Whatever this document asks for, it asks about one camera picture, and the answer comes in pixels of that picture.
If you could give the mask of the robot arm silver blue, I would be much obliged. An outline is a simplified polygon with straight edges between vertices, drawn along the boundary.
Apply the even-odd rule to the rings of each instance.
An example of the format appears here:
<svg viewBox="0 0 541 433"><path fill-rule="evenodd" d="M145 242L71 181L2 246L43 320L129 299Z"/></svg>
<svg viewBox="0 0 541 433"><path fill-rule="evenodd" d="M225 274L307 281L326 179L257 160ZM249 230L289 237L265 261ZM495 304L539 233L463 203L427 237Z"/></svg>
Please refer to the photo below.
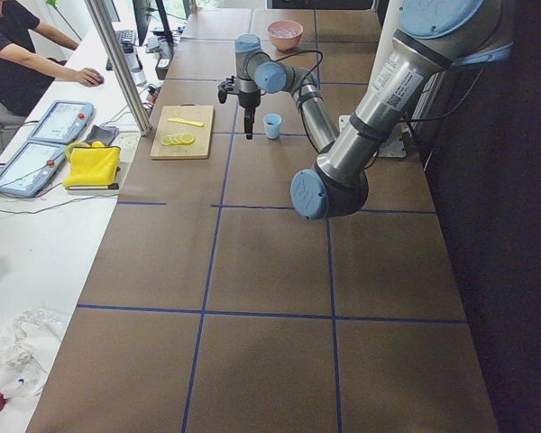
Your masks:
<svg viewBox="0 0 541 433"><path fill-rule="evenodd" d="M289 93L318 152L314 166L291 181L292 204L309 220L350 215L368 197L367 163L428 80L509 56L516 8L514 1L404 1L394 7L399 26L391 52L342 129L326 112L313 74L273 60L255 34L236 38L236 73L219 84L218 99L238 97L251 138L261 94Z"/></svg>

